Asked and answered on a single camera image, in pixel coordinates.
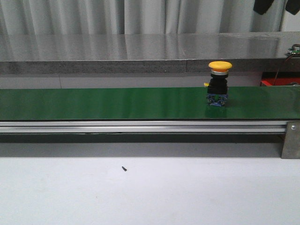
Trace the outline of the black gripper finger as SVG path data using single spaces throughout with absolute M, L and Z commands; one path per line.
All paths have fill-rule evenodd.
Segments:
M 255 0 L 253 11 L 259 15 L 263 15 L 269 10 L 272 4 L 273 0 Z
M 296 15 L 300 11 L 300 0 L 288 0 L 285 10 L 292 15 Z

